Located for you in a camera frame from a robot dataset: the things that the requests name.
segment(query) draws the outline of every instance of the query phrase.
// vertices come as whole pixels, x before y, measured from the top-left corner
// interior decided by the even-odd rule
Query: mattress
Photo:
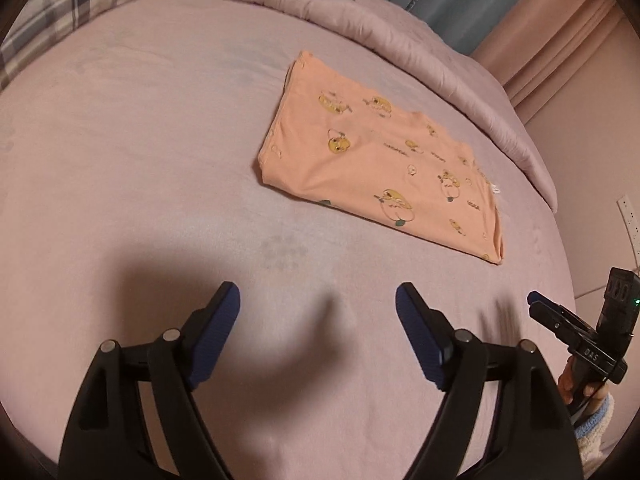
[[[261,184],[301,50],[471,146],[500,192],[501,266]],[[196,391],[238,480],[404,476],[442,394],[396,317],[401,282],[485,341],[532,339],[555,375],[566,351],[526,295],[574,308],[550,207],[468,117],[353,41],[229,0],[111,10],[0,94],[0,254],[0,399],[54,460],[101,341],[148,342],[238,284],[238,322]],[[494,397],[488,384],[465,466]]]

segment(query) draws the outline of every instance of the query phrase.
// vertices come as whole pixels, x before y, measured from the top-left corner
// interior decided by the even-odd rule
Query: plaid pillow
[[[128,1],[131,0],[29,0],[0,45],[0,90],[76,28]]]

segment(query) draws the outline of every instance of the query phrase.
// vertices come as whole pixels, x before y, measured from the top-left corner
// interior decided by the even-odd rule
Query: wall
[[[640,39],[624,19],[593,57],[526,124],[558,188],[556,216],[578,314],[595,324],[611,267],[636,266],[616,200],[640,211]],[[640,405],[640,342],[612,386],[616,411],[604,446],[622,436]]]

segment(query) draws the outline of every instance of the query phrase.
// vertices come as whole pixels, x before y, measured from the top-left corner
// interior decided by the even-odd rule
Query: white power strip
[[[638,268],[640,267],[640,226],[638,225],[638,217],[627,195],[618,199],[618,207],[625,221],[626,232],[629,234],[629,240],[636,258],[636,268]]]

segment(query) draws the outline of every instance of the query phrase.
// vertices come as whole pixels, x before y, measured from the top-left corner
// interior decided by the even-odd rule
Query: human hand
[[[558,390],[560,390],[560,395],[565,404],[570,404],[571,401],[574,400],[574,396],[572,395],[572,390],[574,389],[574,373],[572,371],[572,366],[574,361],[574,356],[569,357],[566,362],[566,366],[564,367],[564,372],[562,372],[558,378]],[[591,397],[592,395],[593,397],[584,410],[584,415],[593,415],[593,413],[600,409],[602,403],[609,395],[609,383],[587,384],[584,388],[584,396]]]

